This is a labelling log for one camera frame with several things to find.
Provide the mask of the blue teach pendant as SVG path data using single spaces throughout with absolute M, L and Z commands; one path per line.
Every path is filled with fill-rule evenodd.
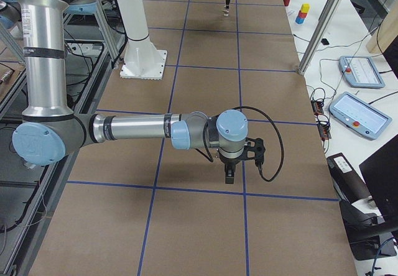
M 349 92 L 331 102 L 329 112 L 348 129 L 369 140 L 376 140 L 392 122 L 390 116 Z
M 341 56 L 339 66 L 343 77 L 353 88 L 385 87 L 385 82 L 371 57 Z

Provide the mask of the white brass PPR pipe fitting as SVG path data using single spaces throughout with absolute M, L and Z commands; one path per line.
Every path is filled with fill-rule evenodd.
M 227 7 L 225 7 L 225 8 L 223 9 L 223 15 L 224 15 L 225 17 L 228 17 L 228 16 L 229 16 L 229 9 L 228 9 Z

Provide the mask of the aluminium frame post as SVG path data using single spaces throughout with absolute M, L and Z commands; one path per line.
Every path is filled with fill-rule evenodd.
M 304 75 L 312 58 L 315 55 L 317 47 L 321 42 L 321 39 L 328 27 L 331 19 L 333 18 L 338 6 L 340 5 L 341 0 L 327 0 L 325 7 L 323 8 L 320 18 L 318 20 L 318 24 L 314 30 L 312 38 L 307 45 L 307 48 L 304 52 L 304 55 L 300 61 L 300 64 L 297 68 L 297 73 L 299 75 Z

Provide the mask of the red wooden block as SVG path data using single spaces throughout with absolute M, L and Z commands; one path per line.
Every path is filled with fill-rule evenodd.
M 299 12 L 298 12 L 298 15 L 297 15 L 297 17 L 298 17 L 299 19 L 305 19 L 306 16 L 307 16 L 307 13 L 306 13 L 306 12 L 302 12 L 302 11 L 299 11 Z

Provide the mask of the brown paper table cover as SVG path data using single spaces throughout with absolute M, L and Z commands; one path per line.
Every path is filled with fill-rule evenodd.
M 105 116 L 205 116 L 239 104 L 254 162 L 224 166 L 170 139 L 107 141 L 80 150 L 31 275 L 355 275 L 282 0 L 144 0 L 153 43 L 169 51 L 160 81 L 114 71 Z M 264 177 L 274 177 L 267 183 Z

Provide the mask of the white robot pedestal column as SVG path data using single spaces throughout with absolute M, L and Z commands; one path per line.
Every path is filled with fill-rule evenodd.
M 161 80 L 167 58 L 151 42 L 142 0 L 117 0 L 127 36 L 122 78 Z

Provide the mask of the black monitor stand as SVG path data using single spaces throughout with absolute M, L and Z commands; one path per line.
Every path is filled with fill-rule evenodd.
M 374 213 L 365 214 L 345 200 L 341 200 L 339 206 L 349 245 L 356 260 L 397 255 L 392 241 L 397 238 L 395 218 L 383 218 Z

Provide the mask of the orange circuit board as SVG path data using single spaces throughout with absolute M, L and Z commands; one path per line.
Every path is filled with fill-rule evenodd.
M 313 109 L 313 114 L 316 120 L 321 140 L 326 141 L 331 139 L 330 118 L 324 113 L 323 102 L 317 100 L 311 100 L 311 106 Z

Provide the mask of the blue wooden block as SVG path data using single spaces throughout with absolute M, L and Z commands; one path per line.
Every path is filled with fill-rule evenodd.
M 297 17 L 295 18 L 295 23 L 296 23 L 296 24 L 303 24 L 304 21 L 305 21 L 305 18 L 301 18 L 301 17 L 299 17 L 299 16 L 297 16 Z

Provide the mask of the wooden board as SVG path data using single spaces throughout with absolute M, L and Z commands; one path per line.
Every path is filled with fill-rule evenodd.
M 388 13 L 366 44 L 369 53 L 383 53 L 397 37 L 397 0 L 388 7 Z

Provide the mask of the near blue teach pendant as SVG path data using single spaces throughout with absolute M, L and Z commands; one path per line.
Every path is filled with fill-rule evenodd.
M 369 140 L 376 140 L 392 122 L 390 116 L 349 92 L 331 102 L 329 112 L 348 129 Z

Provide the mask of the far blue teach pendant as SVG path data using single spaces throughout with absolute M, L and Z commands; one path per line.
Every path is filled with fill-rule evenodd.
M 353 88 L 385 87 L 385 82 L 371 57 L 341 56 L 339 66 L 343 77 Z

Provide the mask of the yellow wooden block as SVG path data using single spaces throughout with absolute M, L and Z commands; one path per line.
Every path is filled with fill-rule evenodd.
M 300 8 L 300 12 L 301 12 L 301 13 L 308 14 L 309 10 L 310 10 L 310 5 L 309 5 L 309 3 L 303 3 L 303 4 L 301 5 L 301 8 Z

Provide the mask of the black monitor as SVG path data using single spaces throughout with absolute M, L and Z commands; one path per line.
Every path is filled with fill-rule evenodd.
M 397 136 L 359 165 L 365 184 L 381 214 L 397 218 Z

